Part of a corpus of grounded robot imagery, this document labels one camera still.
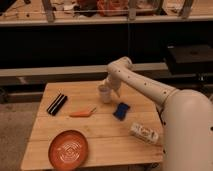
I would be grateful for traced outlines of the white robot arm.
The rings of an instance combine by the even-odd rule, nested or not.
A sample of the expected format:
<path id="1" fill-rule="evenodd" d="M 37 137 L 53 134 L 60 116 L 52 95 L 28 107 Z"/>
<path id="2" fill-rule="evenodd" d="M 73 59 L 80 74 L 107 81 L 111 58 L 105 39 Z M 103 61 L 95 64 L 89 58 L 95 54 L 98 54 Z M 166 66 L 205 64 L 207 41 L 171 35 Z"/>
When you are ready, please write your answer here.
<path id="1" fill-rule="evenodd" d="M 213 171 L 213 103 L 208 97 L 139 75 L 128 57 L 109 63 L 107 72 L 104 84 L 117 95 L 124 82 L 160 108 L 163 171 Z"/>

